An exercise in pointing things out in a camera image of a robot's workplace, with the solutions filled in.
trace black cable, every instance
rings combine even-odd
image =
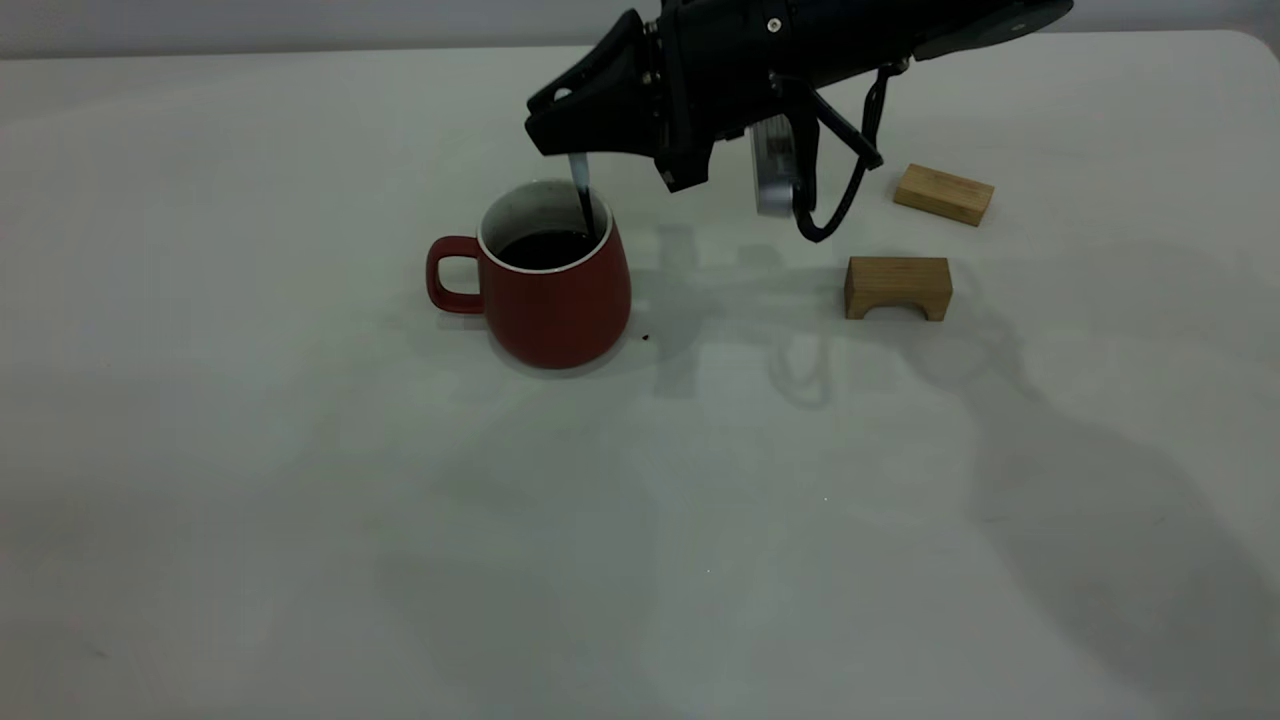
[[[867,92],[867,101],[863,104],[863,135],[867,136],[867,140],[873,146],[877,143],[876,138],[879,135],[879,123],[884,117],[884,96],[888,94],[888,78],[895,74],[897,73],[892,68],[881,68],[876,77],[876,83]],[[794,211],[800,234],[812,242],[822,242],[840,229],[840,224],[845,222],[849,209],[854,206],[854,199],[858,196],[858,190],[863,186],[863,177],[865,174],[867,160],[859,158],[858,165],[854,168],[854,174],[849,178],[849,187],[845,188],[845,195],[840,199],[840,205],[836,206],[836,211],[831,215],[827,225],[822,228],[814,224],[813,213],[800,205],[797,195]]]

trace rectangular wooden block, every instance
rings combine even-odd
[[[978,227],[996,188],[969,178],[910,165],[893,202]]]

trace mug handle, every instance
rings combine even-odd
[[[426,293],[431,302],[445,313],[479,315],[484,313],[484,299],[479,295],[449,292],[440,283],[440,260],[445,258],[480,258],[480,241],[474,237],[442,237],[426,254]]]

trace arched wooden block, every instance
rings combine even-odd
[[[945,258],[850,258],[845,316],[861,320],[873,307],[915,305],[931,323],[951,306],[951,266]]]

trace wall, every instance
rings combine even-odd
[[[649,17],[659,3],[4,0],[0,56],[589,44],[635,5]],[[1236,27],[1275,36],[1277,6],[1280,0],[1076,0],[1059,29]]]

